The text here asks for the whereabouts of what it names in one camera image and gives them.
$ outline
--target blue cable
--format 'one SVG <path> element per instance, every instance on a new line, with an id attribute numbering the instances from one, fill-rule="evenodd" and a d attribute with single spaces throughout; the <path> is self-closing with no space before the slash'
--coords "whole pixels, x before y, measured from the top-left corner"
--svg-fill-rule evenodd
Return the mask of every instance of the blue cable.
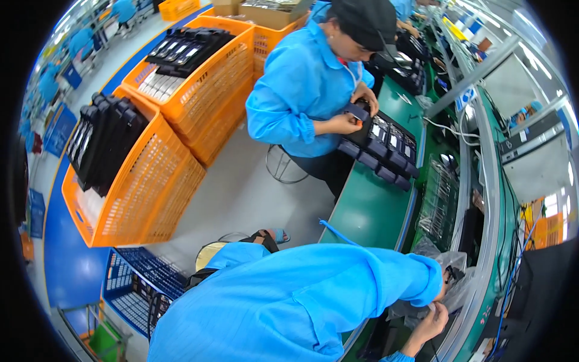
<path id="1" fill-rule="evenodd" d="M 545 201 L 543 201 L 543 203 L 541 204 L 541 209 L 543 209 L 544 203 L 545 203 Z M 521 249 L 521 253 L 519 254 L 519 256 L 517 257 L 517 259 L 515 261 L 515 266 L 512 269 L 511 276 L 508 279 L 507 290 L 505 292 L 505 296 L 503 299 L 503 306 L 501 307 L 501 314 L 499 315 L 499 330 L 497 330 L 497 338 L 495 338 L 495 340 L 494 340 L 493 350 L 491 351 L 489 356 L 485 359 L 485 361 L 488 361 L 493 357 L 494 351 L 497 349 L 497 346 L 499 345 L 499 335 L 501 333 L 501 327 L 503 326 L 503 316 L 505 314 L 505 307 L 507 306 L 508 292 L 511 289 L 512 278 L 515 276 L 515 272 L 516 272 L 516 263 L 518 261 L 520 261 L 521 258 L 523 257 L 523 252 L 525 251 L 525 248 L 527 247 L 527 244 L 529 243 L 529 240 L 531 239 L 531 235 L 533 234 L 533 231 L 535 230 L 535 226 L 537 226 L 537 221 L 539 221 L 540 218 L 541 218 L 540 216 L 537 217 L 537 219 L 533 223 L 533 227 L 531 228 L 531 231 L 529 232 L 529 236 L 527 237 L 527 241 L 525 241 L 525 244 L 523 245 L 523 247 Z"/>
<path id="2" fill-rule="evenodd" d="M 350 245 L 356 245 L 356 246 L 360 246 L 359 244 L 356 244 L 355 242 L 353 242 L 352 240 L 348 239 L 347 237 L 345 237 L 342 233 L 340 233 L 339 231 L 337 231 L 336 229 L 334 229 L 334 227 L 330 224 L 328 224 L 328 222 L 326 220 L 322 220 L 320 219 L 320 224 L 325 226 L 326 228 L 328 228 L 328 230 L 330 230 L 331 232 L 333 232 L 334 234 L 336 234 L 337 237 L 339 237 L 340 239 L 344 240 L 346 243 L 350 244 Z"/>

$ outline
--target hand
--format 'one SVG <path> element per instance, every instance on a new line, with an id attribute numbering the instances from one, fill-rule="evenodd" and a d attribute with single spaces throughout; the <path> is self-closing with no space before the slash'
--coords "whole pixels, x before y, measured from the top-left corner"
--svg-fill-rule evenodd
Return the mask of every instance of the hand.
<path id="1" fill-rule="evenodd" d="M 374 117 L 376 113 L 378 113 L 378 108 L 380 108 L 380 106 L 378 105 L 376 95 L 364 82 L 360 82 L 360 84 L 358 84 L 358 87 L 356 87 L 356 91 L 350 99 L 350 102 L 355 103 L 360 98 L 363 98 L 368 103 L 370 103 L 370 116 Z"/>
<path id="2" fill-rule="evenodd" d="M 357 124 L 357 119 L 351 113 L 333 116 L 325 123 L 325 133 L 350 134 L 362 129 L 361 124 Z"/>
<path id="3" fill-rule="evenodd" d="M 417 28 L 412 27 L 412 28 L 408 29 L 408 31 L 410 32 L 410 35 L 414 36 L 416 39 L 420 38 L 420 33 L 418 32 Z"/>
<path id="4" fill-rule="evenodd" d="M 412 331 L 411 337 L 423 344 L 444 330 L 448 322 L 448 310 L 444 304 L 434 302 L 435 311 L 430 311 L 420 324 Z"/>
<path id="5" fill-rule="evenodd" d="M 420 347 L 429 340 L 433 339 L 444 329 L 448 322 L 448 310 L 438 302 L 434 302 L 435 312 L 432 310 L 412 331 L 410 338 L 404 344 L 400 352 L 408 357 L 414 357 L 418 354 Z"/>
<path id="6" fill-rule="evenodd" d="M 436 298 L 434 298 L 433 302 L 441 301 L 446 295 L 446 290 L 448 289 L 448 284 L 446 283 L 447 280 L 450 280 L 450 273 L 445 269 L 442 272 L 442 288 L 440 289 L 440 293 L 438 293 Z"/>

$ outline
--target cardboard box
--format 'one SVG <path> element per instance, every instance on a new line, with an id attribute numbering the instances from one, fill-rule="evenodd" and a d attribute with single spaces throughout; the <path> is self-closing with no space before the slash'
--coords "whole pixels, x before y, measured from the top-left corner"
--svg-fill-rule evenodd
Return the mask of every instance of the cardboard box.
<path id="1" fill-rule="evenodd" d="M 310 9 L 313 0 L 296 0 L 296 3 L 290 13 L 240 4 L 239 15 L 245 15 L 247 20 L 253 20 L 257 25 L 281 30 L 304 16 Z"/>
<path id="2" fill-rule="evenodd" d="M 238 15 L 237 9 L 242 0 L 211 0 L 215 16 Z"/>

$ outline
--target blue sign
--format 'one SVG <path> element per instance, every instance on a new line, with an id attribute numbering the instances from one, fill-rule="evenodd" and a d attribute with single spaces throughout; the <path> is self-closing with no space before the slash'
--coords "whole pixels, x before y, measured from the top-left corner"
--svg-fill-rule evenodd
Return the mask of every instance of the blue sign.
<path id="1" fill-rule="evenodd" d="M 42 194 L 34 189 L 28 190 L 28 204 L 30 207 L 30 237 L 42 239 L 44 235 L 44 215 L 46 213 L 46 206 L 44 205 L 44 197 Z"/>
<path id="2" fill-rule="evenodd" d="M 476 93 L 474 92 L 474 88 L 473 87 L 467 88 L 467 90 L 465 90 L 460 97 L 456 97 L 456 99 L 455 99 L 456 111 L 457 112 L 462 111 L 464 109 L 464 107 L 466 107 L 466 105 L 471 100 L 474 99 L 475 96 L 476 96 Z"/>
<path id="3" fill-rule="evenodd" d="M 60 158 L 76 123 L 75 115 L 64 103 L 61 103 L 44 133 L 44 150 Z"/>

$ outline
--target white cable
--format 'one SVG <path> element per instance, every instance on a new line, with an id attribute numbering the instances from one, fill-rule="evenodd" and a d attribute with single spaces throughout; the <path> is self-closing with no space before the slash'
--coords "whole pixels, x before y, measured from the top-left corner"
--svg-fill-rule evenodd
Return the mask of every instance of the white cable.
<path id="1" fill-rule="evenodd" d="M 430 118 L 428 118 L 428 117 L 423 117 L 423 118 L 424 118 L 425 120 L 429 121 L 430 123 L 432 123 L 433 125 L 435 125 L 436 127 L 440 127 L 440 128 L 447 129 L 447 130 L 451 131 L 452 133 L 454 133 L 454 134 L 457 135 L 457 136 L 462 136 L 462 137 L 463 137 L 463 141 L 464 141 L 467 145 L 469 145 L 469 146 L 478 146 L 478 145 L 479 145 L 479 144 L 476 144 L 476 143 L 468 143 L 468 142 L 464 139 L 464 136 L 480 138 L 480 136 L 477 135 L 477 134 L 457 132 L 457 131 L 451 129 L 450 127 L 446 127 L 446 126 L 444 126 L 444 125 L 439 125 L 438 123 L 434 123 L 434 122 L 431 121 Z"/>
<path id="2" fill-rule="evenodd" d="M 464 143 L 467 144 L 467 146 L 471 146 L 471 147 L 473 147 L 473 146 L 480 146 L 480 145 L 481 145 L 480 143 L 469 143 L 469 142 L 467 142 L 466 138 L 464 138 L 464 133 L 463 133 L 463 118 L 464 118 L 464 115 L 466 114 L 466 112 L 467 112 L 467 111 L 466 111 L 466 106 L 465 106 L 465 107 L 464 107 L 464 110 L 463 110 L 463 113 L 462 113 L 462 114 L 460 115 L 460 117 L 459 117 L 459 131 L 460 131 L 460 135 L 462 136 L 463 141 L 464 141 Z M 468 133 L 467 133 L 467 135 L 468 135 L 468 136 L 471 136 L 471 137 L 472 137 L 472 136 L 475 136 L 476 138 L 480 138 L 480 137 L 481 137 L 481 136 L 479 136 L 479 135 L 477 135 L 477 134 L 472 135 L 472 134 L 468 134 Z"/>

